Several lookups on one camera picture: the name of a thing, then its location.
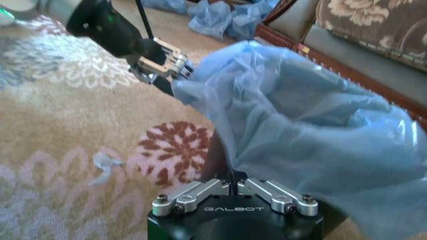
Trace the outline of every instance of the plastic scrap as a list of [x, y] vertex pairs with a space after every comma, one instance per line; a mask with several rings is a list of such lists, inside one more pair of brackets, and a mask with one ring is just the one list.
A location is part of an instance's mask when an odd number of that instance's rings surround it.
[[93, 156], [93, 164], [101, 169], [101, 174], [99, 177], [89, 183], [89, 186], [103, 184], [108, 181], [112, 174], [112, 167], [121, 166], [123, 161], [115, 158], [111, 158], [105, 153], [99, 152]]
[[192, 17], [188, 27], [197, 33], [223, 39], [224, 32], [239, 40], [253, 38], [256, 25], [276, 6], [279, 0], [259, 0], [256, 3], [229, 5], [219, 1], [209, 4], [203, 0], [188, 8]]
[[375, 240], [427, 232], [427, 135], [381, 96], [245, 41], [172, 89], [213, 122], [233, 169], [331, 204]]
[[185, 0], [143, 0], [143, 6], [179, 14], [187, 13]]
[[223, 34], [232, 20], [232, 11], [223, 1], [209, 4], [201, 0], [188, 8], [188, 15], [192, 18], [188, 27], [197, 33], [223, 39]]
[[227, 34], [239, 40], [252, 39], [256, 25], [261, 22], [271, 10], [272, 7], [267, 1], [236, 5], [231, 13], [231, 24], [227, 28]]

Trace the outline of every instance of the robotic arm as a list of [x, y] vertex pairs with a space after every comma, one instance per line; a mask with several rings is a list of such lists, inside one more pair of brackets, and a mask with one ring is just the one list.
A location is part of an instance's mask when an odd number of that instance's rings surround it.
[[57, 20], [76, 37], [89, 37], [116, 58], [129, 64], [137, 79], [172, 95], [165, 78], [187, 78], [192, 68], [181, 50], [157, 38], [143, 38], [137, 28], [115, 10], [111, 0], [2, 0], [5, 9], [19, 20], [44, 14]]

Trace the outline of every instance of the sofa cushion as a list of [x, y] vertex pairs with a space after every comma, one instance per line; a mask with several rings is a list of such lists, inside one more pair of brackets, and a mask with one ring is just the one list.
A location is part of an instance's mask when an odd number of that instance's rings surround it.
[[295, 41], [301, 41], [315, 21], [319, 0], [297, 0], [268, 27]]
[[427, 106], [427, 74], [383, 57], [312, 25], [304, 45]]
[[425, 0], [320, 0], [316, 24], [427, 72]]

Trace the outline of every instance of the green light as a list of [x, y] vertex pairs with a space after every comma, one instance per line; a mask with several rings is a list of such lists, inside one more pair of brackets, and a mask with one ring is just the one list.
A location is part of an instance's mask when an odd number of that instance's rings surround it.
[[10, 17], [10, 18], [15, 19], [13, 15], [12, 15], [6, 10], [4, 10], [2, 8], [0, 8], [0, 14], [4, 14], [4, 15], [6, 15], [8, 17]]
[[107, 16], [107, 19], [108, 19], [108, 21], [109, 21], [111, 23], [113, 23], [113, 22], [116, 21], [116, 16], [112, 15], [112, 14], [109, 14], [109, 15]]

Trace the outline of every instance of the beige carpet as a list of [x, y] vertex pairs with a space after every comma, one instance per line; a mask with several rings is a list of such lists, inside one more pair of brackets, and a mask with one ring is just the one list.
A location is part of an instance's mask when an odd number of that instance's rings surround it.
[[[113, 4], [143, 30], [133, 2]], [[232, 42], [147, 14], [195, 62]], [[144, 239], [159, 191], [199, 176], [209, 122], [45, 17], [0, 28], [0, 57], [0, 239]], [[99, 151], [125, 164], [89, 186]]]

